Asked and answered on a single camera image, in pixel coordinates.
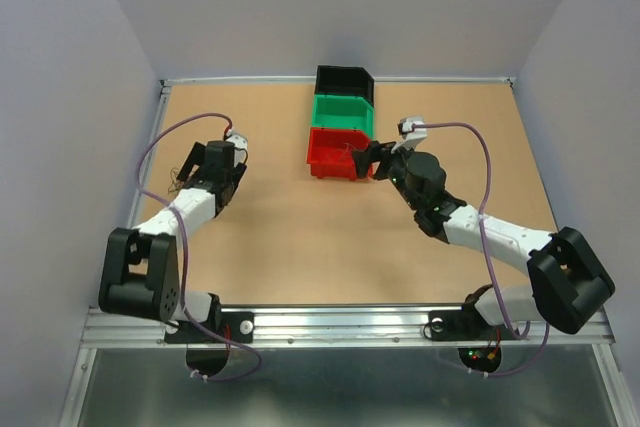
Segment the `black plastic bin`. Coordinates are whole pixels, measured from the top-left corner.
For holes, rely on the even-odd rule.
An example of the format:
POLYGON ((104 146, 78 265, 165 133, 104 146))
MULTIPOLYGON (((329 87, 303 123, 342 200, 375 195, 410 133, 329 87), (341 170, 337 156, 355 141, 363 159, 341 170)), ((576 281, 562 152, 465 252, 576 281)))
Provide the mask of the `black plastic bin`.
POLYGON ((374 78, 363 67, 319 65, 316 70, 316 95, 355 96, 374 105, 374 78))

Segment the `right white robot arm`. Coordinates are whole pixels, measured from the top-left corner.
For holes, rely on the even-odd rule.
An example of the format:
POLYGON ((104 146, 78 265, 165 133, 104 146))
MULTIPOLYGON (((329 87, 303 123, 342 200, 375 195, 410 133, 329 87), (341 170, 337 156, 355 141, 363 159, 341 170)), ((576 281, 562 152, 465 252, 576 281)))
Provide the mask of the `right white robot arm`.
POLYGON ((566 333, 577 333, 612 297, 615 284, 586 238, 564 227, 546 232, 486 216, 445 188, 446 172, 432 154, 371 142, 352 153, 358 177, 372 174, 390 181, 431 238, 482 253, 525 274, 520 287, 484 290, 460 313, 463 331, 482 337, 503 315, 516 322, 542 319, 566 333))

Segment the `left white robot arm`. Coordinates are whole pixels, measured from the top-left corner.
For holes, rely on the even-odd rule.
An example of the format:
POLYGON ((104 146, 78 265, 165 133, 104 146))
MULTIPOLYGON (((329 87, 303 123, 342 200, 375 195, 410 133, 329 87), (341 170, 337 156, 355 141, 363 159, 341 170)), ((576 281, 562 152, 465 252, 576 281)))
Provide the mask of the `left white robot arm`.
POLYGON ((178 253, 184 236, 174 213, 180 213, 187 236, 215 219, 237 191, 247 158, 248 141, 239 134, 193 145, 176 175, 177 196, 170 205, 109 235, 99 288, 102 311, 166 323, 188 320, 202 341, 221 333, 219 298, 181 288, 178 253))

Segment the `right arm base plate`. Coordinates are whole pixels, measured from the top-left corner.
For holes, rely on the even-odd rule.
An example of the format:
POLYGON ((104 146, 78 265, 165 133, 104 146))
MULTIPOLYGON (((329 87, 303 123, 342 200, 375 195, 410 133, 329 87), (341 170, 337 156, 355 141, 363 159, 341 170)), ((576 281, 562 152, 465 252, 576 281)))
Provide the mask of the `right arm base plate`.
POLYGON ((498 333, 503 340, 515 340, 502 323, 490 325, 476 310, 481 295, 489 291, 492 291, 489 285, 483 286, 453 308, 430 311, 422 327, 423 337, 434 342, 489 341, 498 333))

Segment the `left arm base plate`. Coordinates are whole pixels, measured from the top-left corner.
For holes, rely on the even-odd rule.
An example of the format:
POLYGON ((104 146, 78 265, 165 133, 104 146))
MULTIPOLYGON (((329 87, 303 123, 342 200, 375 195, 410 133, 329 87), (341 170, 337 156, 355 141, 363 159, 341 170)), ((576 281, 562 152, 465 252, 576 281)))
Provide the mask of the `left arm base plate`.
MULTIPOLYGON (((170 332, 166 327, 163 341, 169 345, 217 343, 209 334, 197 328, 190 321, 175 321, 177 330, 170 332)), ((255 314, 251 311, 222 311, 214 324, 206 321, 203 326, 218 336, 234 342, 251 344, 254 336, 255 314)))

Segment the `green plastic bin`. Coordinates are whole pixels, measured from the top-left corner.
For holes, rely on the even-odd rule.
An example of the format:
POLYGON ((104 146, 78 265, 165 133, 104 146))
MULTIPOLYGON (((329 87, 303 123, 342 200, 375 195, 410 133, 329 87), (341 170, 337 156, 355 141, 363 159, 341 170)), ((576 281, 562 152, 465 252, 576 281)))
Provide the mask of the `green plastic bin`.
POLYGON ((357 130, 374 137, 374 107, 359 96, 315 95, 311 126, 357 130))

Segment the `red plastic bin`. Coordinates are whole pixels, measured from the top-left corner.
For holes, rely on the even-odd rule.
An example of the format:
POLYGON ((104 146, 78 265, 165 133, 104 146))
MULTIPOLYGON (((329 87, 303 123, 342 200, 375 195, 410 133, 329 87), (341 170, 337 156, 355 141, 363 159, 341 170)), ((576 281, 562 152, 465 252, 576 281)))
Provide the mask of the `red plastic bin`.
POLYGON ((351 152, 369 143, 370 138, 361 131, 311 127, 307 149, 310 174, 318 179, 358 180, 351 152))

